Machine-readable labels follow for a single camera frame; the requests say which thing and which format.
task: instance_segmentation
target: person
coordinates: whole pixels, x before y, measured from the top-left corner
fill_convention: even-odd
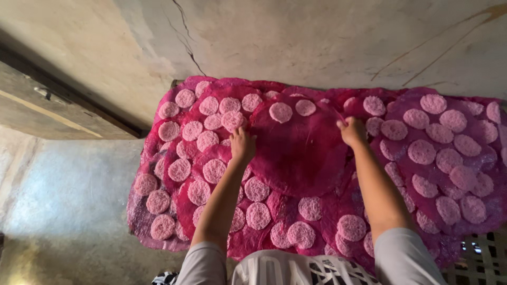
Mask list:
[[[357,178],[372,230],[377,278],[336,256],[308,257],[262,250],[234,269],[232,284],[445,284],[397,187],[370,149],[362,122],[338,122],[343,141],[354,152]],[[232,159],[210,196],[196,227],[177,285],[226,284],[227,237],[243,173],[256,152],[243,128],[230,136]]]

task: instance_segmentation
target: hand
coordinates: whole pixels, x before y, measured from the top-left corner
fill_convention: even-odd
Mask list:
[[[354,149],[357,146],[368,143],[366,139],[365,126],[361,120],[354,117],[348,117],[345,119],[345,122],[347,122],[348,126],[345,126],[342,121],[336,122],[336,125],[340,128],[342,132],[342,139],[346,144]]]
[[[232,132],[229,139],[232,159],[246,166],[255,156],[255,138],[252,138],[243,127],[239,127]]]

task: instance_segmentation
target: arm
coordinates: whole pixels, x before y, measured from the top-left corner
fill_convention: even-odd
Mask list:
[[[223,252],[227,252],[227,236],[238,200],[241,179],[246,166],[255,155],[255,140],[243,127],[234,130],[230,140],[231,162],[204,207],[190,248],[202,241],[210,241],[217,244]]]
[[[373,244],[383,232],[392,228],[407,228],[416,232],[403,197],[380,166],[366,140],[364,125],[354,117],[347,118],[346,122],[348,126],[342,122],[337,125],[343,141],[354,151],[357,178],[372,228]]]

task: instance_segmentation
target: wooden board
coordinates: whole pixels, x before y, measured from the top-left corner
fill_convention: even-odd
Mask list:
[[[0,125],[45,139],[135,139],[115,120],[0,45]]]

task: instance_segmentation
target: concrete floor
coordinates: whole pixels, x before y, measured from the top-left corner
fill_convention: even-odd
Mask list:
[[[143,140],[0,134],[0,284],[149,284],[180,269],[186,252],[145,248],[128,233]]]

